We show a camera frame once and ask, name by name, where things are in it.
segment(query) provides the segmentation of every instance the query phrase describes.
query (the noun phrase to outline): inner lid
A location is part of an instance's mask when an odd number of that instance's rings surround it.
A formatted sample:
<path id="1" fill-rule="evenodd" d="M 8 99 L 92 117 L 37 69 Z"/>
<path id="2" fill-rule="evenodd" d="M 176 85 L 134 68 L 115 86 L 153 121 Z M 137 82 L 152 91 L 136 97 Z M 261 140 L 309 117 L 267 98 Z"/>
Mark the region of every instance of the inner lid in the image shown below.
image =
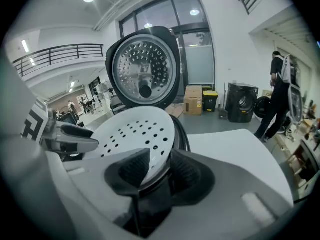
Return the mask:
<path id="1" fill-rule="evenodd" d="M 177 77 L 176 59 L 169 46 L 150 34 L 138 34 L 123 42 L 112 62 L 118 90 L 138 105 L 166 99 Z"/>
<path id="2" fill-rule="evenodd" d="M 291 117 L 297 124 L 303 119 L 303 102 L 300 89 L 292 84 L 288 90 L 288 100 Z"/>

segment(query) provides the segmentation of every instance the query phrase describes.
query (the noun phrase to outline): white backpack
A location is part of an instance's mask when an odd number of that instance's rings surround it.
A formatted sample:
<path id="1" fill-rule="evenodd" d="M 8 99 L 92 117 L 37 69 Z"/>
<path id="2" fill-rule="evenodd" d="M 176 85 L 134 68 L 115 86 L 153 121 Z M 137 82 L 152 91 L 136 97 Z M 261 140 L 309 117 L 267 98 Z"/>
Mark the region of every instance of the white backpack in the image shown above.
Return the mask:
<path id="1" fill-rule="evenodd" d="M 283 61 L 281 74 L 278 73 L 278 75 L 284 83 L 290 84 L 288 89 L 289 109 L 293 122 L 297 124 L 303 119 L 303 103 L 297 59 L 290 54 L 284 58 L 281 56 L 276 57 Z"/>
<path id="2" fill-rule="evenodd" d="M 287 55 L 284 58 L 281 56 L 276 56 L 283 61 L 281 74 L 278 73 L 279 77 L 286 84 L 294 85 L 300 87 L 300 76 L 298 73 L 298 64 L 295 57 L 292 55 Z"/>

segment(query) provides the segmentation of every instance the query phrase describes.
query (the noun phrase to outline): washing machine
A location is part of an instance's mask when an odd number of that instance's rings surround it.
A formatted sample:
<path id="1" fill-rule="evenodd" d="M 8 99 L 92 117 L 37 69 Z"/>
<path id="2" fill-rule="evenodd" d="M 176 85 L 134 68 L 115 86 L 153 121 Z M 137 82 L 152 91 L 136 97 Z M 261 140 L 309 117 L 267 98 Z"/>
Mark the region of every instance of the washing machine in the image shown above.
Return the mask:
<path id="1" fill-rule="evenodd" d="M 249 123 L 258 100 L 259 88 L 245 83 L 229 83 L 225 109 L 232 123 Z"/>

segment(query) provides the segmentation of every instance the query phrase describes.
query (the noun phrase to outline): black trash can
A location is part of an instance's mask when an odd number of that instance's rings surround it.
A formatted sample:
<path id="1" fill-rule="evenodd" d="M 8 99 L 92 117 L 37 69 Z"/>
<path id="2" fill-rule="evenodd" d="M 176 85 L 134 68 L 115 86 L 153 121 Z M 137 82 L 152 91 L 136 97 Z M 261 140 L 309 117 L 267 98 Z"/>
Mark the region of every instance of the black trash can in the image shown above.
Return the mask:
<path id="1" fill-rule="evenodd" d="M 205 90 L 203 92 L 204 111 L 214 112 L 216 110 L 217 99 L 218 99 L 218 93 L 216 91 Z"/>

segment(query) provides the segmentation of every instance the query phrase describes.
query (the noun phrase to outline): perforated plate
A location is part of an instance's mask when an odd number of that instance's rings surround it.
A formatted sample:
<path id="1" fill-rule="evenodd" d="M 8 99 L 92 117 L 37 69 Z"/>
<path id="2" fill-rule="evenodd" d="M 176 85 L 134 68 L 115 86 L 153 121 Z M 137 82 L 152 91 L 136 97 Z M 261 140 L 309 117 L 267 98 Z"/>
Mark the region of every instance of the perforated plate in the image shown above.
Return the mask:
<path id="1" fill-rule="evenodd" d="M 176 59 L 160 38 L 139 34 L 117 49 L 112 75 L 116 87 L 127 99 L 139 105 L 152 105 L 165 99 L 173 89 Z"/>
<path id="2" fill-rule="evenodd" d="M 112 156 L 139 148 L 150 149 L 150 169 L 142 184 L 164 166 L 175 139 L 175 126 L 164 110 L 153 106 L 135 107 L 113 116 L 91 136 L 99 147 L 83 159 Z"/>

